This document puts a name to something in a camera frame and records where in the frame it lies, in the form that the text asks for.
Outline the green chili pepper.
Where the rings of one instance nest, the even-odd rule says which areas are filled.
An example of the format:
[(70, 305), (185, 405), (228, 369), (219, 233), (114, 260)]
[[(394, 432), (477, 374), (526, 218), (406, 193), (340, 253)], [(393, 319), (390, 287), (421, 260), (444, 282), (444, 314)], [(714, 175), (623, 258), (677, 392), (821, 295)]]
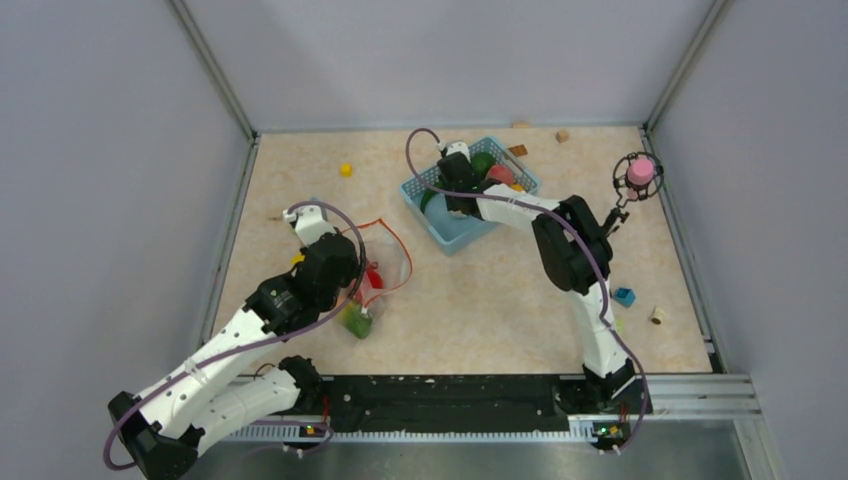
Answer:
[(441, 189), (438, 189), (438, 190), (426, 189), (424, 191), (424, 193), (423, 193), (423, 195), (420, 199), (420, 202), (419, 202), (419, 210), (422, 214), (425, 214), (427, 212), (427, 207), (428, 207), (429, 203), (440, 193), (441, 193)]

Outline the red tomato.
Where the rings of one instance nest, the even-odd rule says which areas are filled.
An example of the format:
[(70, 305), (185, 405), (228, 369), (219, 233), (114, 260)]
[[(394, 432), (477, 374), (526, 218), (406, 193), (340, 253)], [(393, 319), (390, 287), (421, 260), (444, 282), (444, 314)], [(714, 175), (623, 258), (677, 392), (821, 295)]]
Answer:
[(378, 262), (370, 262), (366, 266), (363, 285), (369, 289), (382, 290), (384, 288), (384, 280), (379, 272)]

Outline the clear zip top bag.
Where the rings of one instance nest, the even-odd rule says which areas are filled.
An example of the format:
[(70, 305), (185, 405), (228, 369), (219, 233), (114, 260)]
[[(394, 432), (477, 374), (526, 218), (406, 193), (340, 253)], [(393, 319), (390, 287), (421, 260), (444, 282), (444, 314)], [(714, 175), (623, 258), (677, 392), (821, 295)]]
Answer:
[(355, 289), (353, 299), (349, 302), (358, 302), (369, 311), (374, 320), (373, 331), (388, 310), (390, 296), (409, 281), (413, 265), (405, 244), (383, 218), (360, 224), (358, 232), (365, 244), (366, 266), (370, 262), (379, 263), (384, 288), (382, 290), (367, 288), (363, 285), (364, 275), (359, 287)]

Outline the orange green mango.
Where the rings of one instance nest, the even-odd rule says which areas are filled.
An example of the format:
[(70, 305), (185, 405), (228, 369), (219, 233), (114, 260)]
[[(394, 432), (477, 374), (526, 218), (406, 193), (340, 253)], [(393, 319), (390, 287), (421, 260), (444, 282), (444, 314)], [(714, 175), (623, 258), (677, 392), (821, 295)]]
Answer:
[(357, 339), (367, 338), (373, 328), (373, 318), (360, 303), (351, 301), (339, 313), (340, 324)]

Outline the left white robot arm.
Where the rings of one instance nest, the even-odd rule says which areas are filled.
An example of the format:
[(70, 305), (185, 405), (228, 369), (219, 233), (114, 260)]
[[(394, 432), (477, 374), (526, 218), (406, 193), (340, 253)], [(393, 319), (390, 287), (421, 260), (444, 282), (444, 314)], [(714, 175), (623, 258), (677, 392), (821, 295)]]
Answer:
[(292, 205), (283, 219), (301, 242), (302, 260), (262, 281), (218, 334), (163, 379), (110, 400), (113, 427), (102, 450), (108, 469), (137, 468), (147, 479), (179, 479), (242, 427), (278, 411), (303, 414), (317, 407), (318, 375), (301, 357), (246, 385), (230, 386), (278, 344), (338, 315), (347, 304), (340, 292), (359, 286), (365, 276), (362, 236), (337, 207), (307, 200)]

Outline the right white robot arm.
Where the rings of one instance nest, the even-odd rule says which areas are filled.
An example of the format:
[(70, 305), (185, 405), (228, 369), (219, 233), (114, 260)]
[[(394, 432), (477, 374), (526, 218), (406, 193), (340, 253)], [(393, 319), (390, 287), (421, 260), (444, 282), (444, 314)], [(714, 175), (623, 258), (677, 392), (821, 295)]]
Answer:
[(578, 195), (550, 200), (519, 192), (477, 173), (464, 142), (440, 142), (437, 148), (437, 186), (446, 191), (451, 214), (532, 235), (547, 278), (568, 295), (574, 311), (582, 338), (583, 400), (600, 412), (614, 411), (637, 373), (610, 306), (613, 252), (607, 231)]

